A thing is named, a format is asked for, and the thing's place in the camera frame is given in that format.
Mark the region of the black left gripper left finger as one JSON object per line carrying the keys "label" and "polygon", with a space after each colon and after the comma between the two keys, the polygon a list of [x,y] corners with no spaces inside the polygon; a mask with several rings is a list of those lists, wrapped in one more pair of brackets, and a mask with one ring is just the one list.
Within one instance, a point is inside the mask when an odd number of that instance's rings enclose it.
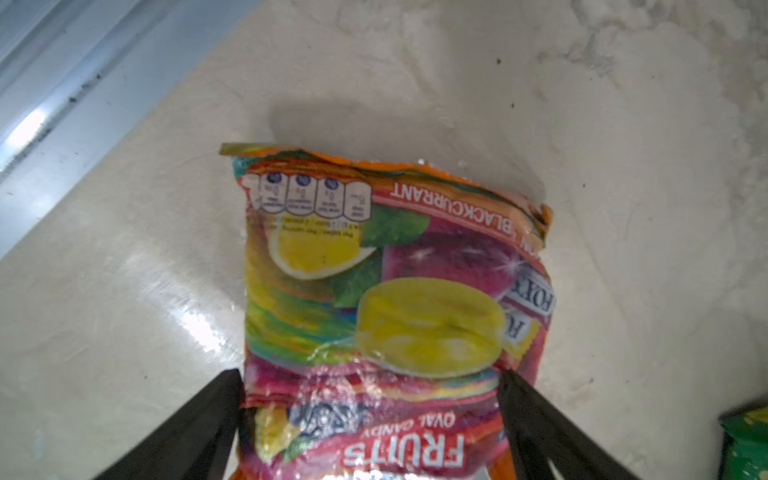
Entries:
{"label": "black left gripper left finger", "polygon": [[222,479],[229,461],[243,384],[221,372],[97,480]]}

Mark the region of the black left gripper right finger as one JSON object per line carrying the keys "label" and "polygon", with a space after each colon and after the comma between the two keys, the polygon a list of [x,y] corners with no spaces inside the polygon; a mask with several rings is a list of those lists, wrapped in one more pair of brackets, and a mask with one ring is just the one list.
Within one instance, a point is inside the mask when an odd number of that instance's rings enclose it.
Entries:
{"label": "black left gripper right finger", "polygon": [[514,371],[501,374],[497,400],[519,479],[636,477]]}

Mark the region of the orange fruits candy bag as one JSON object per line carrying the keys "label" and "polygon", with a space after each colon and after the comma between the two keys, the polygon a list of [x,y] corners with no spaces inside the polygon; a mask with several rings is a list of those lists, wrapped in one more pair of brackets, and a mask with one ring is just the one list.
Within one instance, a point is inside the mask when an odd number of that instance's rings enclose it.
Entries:
{"label": "orange fruits candy bag", "polygon": [[497,391],[534,382],[547,205],[427,163],[226,143],[247,198],[238,479],[512,479]]}

